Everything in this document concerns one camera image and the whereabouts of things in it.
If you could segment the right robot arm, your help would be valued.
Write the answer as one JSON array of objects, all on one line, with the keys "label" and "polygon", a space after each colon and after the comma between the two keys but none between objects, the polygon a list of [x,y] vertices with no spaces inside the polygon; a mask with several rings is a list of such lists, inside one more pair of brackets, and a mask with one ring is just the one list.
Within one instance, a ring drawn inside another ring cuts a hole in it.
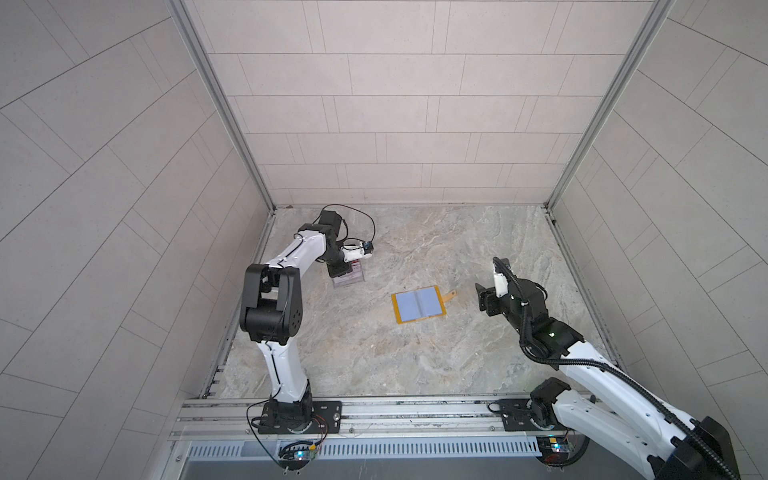
[{"label": "right robot arm", "polygon": [[597,443],[646,479],[737,479],[727,429],[668,404],[611,364],[585,337],[549,314],[546,290],[516,276],[475,287],[480,311],[501,315],[525,356],[562,373],[530,394],[534,425],[561,425]]}]

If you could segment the yellow leather card holder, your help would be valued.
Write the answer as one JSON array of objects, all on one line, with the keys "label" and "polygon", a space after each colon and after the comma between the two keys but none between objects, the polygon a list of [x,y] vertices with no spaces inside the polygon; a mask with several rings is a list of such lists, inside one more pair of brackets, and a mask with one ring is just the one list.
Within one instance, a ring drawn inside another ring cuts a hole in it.
[{"label": "yellow leather card holder", "polygon": [[457,295],[456,290],[442,293],[438,286],[400,292],[391,296],[398,324],[407,324],[447,314],[446,303]]}]

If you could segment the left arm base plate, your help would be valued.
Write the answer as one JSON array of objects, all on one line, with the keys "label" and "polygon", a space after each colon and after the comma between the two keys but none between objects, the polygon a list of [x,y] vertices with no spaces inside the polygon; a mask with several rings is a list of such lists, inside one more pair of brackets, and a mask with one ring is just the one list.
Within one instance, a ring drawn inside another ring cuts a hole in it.
[{"label": "left arm base plate", "polygon": [[317,435],[340,431],[343,404],[340,401],[285,403],[269,400],[251,424],[260,435]]}]

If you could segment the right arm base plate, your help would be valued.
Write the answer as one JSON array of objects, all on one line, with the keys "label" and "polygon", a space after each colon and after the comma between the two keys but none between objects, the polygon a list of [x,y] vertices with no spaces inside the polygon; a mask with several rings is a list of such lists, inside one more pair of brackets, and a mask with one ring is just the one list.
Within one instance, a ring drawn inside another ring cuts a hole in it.
[{"label": "right arm base plate", "polygon": [[557,420],[553,406],[539,400],[498,399],[489,403],[487,408],[501,418],[506,432],[568,430]]}]

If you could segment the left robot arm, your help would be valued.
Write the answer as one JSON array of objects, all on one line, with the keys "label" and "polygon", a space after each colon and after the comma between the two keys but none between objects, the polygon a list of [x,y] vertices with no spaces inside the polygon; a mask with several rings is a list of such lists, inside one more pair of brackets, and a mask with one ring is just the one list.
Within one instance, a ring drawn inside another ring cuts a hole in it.
[{"label": "left robot arm", "polygon": [[343,224],[338,213],[321,212],[315,222],[299,228],[277,257],[250,265],[244,275],[240,329],[265,359],[272,403],[302,418],[311,411],[311,388],[294,340],[303,321],[301,280],[318,260],[332,278],[352,271],[339,239]]}]

